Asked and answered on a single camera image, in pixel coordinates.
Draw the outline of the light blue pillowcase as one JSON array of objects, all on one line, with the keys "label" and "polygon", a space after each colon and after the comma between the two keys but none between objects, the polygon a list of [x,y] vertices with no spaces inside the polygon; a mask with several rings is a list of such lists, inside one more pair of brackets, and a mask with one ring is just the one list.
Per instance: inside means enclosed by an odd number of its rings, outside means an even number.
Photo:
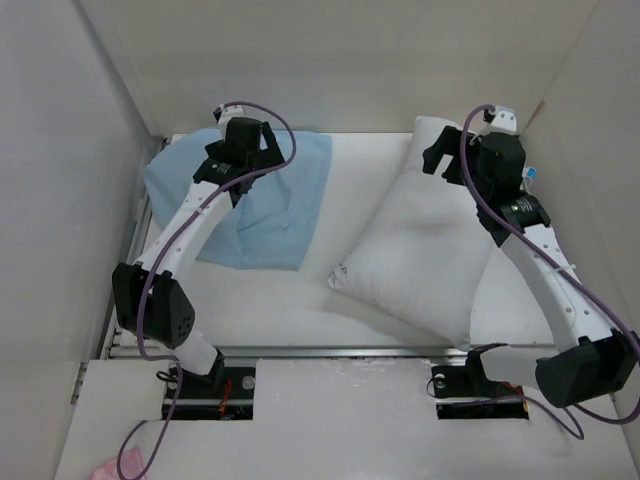
[{"label": "light blue pillowcase", "polygon": [[[165,227],[185,199],[206,158],[205,146],[221,138],[202,129],[171,143],[144,170],[156,222]],[[216,226],[198,257],[234,269],[300,268],[313,239],[332,163],[332,139],[295,133],[297,152],[287,167],[257,179]]]}]

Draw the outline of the white pillow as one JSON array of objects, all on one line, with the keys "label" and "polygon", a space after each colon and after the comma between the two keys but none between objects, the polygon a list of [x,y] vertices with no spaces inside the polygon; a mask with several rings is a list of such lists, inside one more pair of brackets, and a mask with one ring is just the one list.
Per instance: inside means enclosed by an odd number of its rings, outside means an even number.
[{"label": "white pillow", "polygon": [[329,286],[466,350],[493,243],[468,191],[423,171],[450,121],[419,116],[402,169]]}]

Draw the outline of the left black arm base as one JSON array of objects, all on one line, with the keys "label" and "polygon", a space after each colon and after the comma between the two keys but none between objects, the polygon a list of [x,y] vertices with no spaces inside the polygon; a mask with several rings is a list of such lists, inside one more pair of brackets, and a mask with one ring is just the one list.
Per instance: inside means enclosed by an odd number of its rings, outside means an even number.
[{"label": "left black arm base", "polygon": [[245,421],[254,414],[256,388],[255,365],[225,366],[213,382],[184,373],[182,387],[177,390],[177,369],[157,371],[156,378],[165,384],[161,416],[166,420],[176,401],[172,420]]}]

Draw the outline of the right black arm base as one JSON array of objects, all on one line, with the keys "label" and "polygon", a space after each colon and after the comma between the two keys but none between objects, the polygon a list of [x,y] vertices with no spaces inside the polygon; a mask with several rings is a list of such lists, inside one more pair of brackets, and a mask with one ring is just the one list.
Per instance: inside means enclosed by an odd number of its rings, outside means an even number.
[{"label": "right black arm base", "polygon": [[528,420],[525,400],[506,397],[522,395],[521,386],[480,378],[474,380],[463,365],[431,368],[427,392],[436,399],[439,420]]}]

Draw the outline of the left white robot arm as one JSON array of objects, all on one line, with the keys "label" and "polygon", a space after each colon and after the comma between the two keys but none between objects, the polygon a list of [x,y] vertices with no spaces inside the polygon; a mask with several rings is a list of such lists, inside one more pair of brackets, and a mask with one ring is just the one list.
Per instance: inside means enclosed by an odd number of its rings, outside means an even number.
[{"label": "left white robot arm", "polygon": [[220,140],[206,146],[184,201],[155,242],[133,263],[112,274],[117,322],[143,349],[148,340],[165,358],[188,371],[189,384],[205,397],[223,387],[219,350],[195,328],[195,309],[181,283],[215,227],[256,179],[284,167],[270,124],[235,116]]}]

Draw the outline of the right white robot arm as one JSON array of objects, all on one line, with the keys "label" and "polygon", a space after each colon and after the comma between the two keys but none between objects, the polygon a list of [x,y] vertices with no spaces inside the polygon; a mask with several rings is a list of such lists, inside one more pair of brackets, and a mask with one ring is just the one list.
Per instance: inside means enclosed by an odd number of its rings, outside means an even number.
[{"label": "right white robot arm", "polygon": [[477,347],[467,356],[463,381],[484,394],[499,381],[533,387],[555,407],[567,407],[621,390],[638,363],[637,342],[578,289],[540,201],[524,186],[526,154],[515,135],[480,137],[446,126],[423,152],[423,171],[466,187],[477,218],[517,268],[551,330],[555,353],[505,343]]}]

